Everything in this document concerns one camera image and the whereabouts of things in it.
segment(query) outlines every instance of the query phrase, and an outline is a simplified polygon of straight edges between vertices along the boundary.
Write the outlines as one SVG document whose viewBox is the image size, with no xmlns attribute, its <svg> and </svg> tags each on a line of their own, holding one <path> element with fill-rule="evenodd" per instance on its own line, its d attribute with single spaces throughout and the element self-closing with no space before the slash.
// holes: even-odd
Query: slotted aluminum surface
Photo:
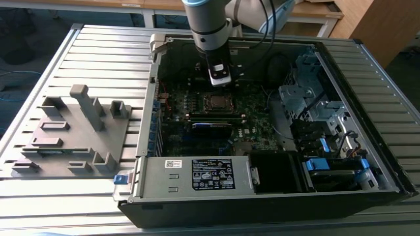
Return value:
<svg viewBox="0 0 420 236">
<path fill-rule="evenodd" d="M 156 33 L 188 34 L 185 30 L 84 26 L 73 29 L 29 95 L 0 142 L 1 160 L 19 157 L 44 115 L 36 108 L 41 97 L 68 94 L 72 84 L 87 84 L 89 95 L 101 104 L 119 99 L 133 107 L 125 136 L 121 168 L 132 168 L 147 89 L 149 36 Z M 420 185 L 420 127 L 411 103 L 361 45 L 351 40 L 281 37 L 317 40 L 325 45 L 359 96 L 391 150 Z M 75 102 L 65 97 L 65 102 Z M 284 235 L 337 235 L 419 230 L 420 196 L 395 206 L 380 206 L 345 219 L 184 229 L 137 229 L 112 200 L 108 179 L 5 180 L 0 181 L 0 235 L 53 232 L 71 235 L 136 235 L 173 233 L 196 235 L 240 232 L 283 232 Z"/>
</svg>

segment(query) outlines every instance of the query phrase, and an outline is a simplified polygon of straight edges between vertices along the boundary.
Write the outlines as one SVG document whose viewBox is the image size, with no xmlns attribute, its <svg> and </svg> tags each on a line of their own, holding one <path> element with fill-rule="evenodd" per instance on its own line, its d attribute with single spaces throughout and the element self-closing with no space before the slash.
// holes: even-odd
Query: barcode sticker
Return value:
<svg viewBox="0 0 420 236">
<path fill-rule="evenodd" d="M 140 7 L 140 4 L 125 4 L 125 3 L 123 3 L 121 5 L 123 5 L 123 6 Z"/>
<path fill-rule="evenodd" d="M 183 168 L 183 161 L 181 160 L 167 160 L 165 161 L 165 168 Z"/>
</svg>

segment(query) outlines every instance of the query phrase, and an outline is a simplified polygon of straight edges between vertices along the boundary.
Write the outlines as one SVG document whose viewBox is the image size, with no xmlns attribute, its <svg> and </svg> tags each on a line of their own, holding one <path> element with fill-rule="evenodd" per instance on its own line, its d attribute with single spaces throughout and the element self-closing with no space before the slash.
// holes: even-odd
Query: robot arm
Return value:
<svg viewBox="0 0 420 236">
<path fill-rule="evenodd" d="M 276 7 L 276 17 L 272 16 L 271 1 Z M 211 84 L 215 87 L 223 86 L 232 81 L 228 45 L 232 20 L 259 32 L 265 32 L 268 29 L 271 33 L 272 21 L 276 18 L 275 31 L 277 31 L 287 22 L 295 0 L 183 0 L 183 2 L 195 44 L 201 58 L 207 61 Z"/>
</svg>

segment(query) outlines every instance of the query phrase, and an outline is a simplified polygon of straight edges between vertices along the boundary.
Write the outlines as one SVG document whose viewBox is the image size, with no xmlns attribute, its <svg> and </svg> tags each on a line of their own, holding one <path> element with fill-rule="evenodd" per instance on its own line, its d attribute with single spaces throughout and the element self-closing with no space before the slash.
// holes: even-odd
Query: power supply label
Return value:
<svg viewBox="0 0 420 236">
<path fill-rule="evenodd" d="M 196 191 L 235 189 L 232 159 L 192 160 L 192 188 Z"/>
</svg>

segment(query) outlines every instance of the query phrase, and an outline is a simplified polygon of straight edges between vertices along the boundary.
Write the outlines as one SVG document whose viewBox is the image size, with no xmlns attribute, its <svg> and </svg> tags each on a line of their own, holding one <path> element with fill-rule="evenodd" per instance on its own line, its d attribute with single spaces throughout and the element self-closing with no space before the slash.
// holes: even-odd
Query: blue cable on floor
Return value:
<svg viewBox="0 0 420 236">
<path fill-rule="evenodd" d="M 13 74 L 13 73 L 32 73 L 32 74 L 37 74 L 39 76 L 43 75 L 41 73 L 39 73 L 36 71 L 32 71 L 32 70 L 16 70 L 16 71 L 8 71 L 8 72 L 0 74 L 0 77 L 4 76 L 4 75 L 8 75 L 8 74 Z"/>
<path fill-rule="evenodd" d="M 8 100 L 8 99 L 0 98 L 0 101 L 3 101 L 3 102 L 23 102 L 23 101 L 25 101 L 25 99 L 21 99 L 21 100 Z"/>
</svg>

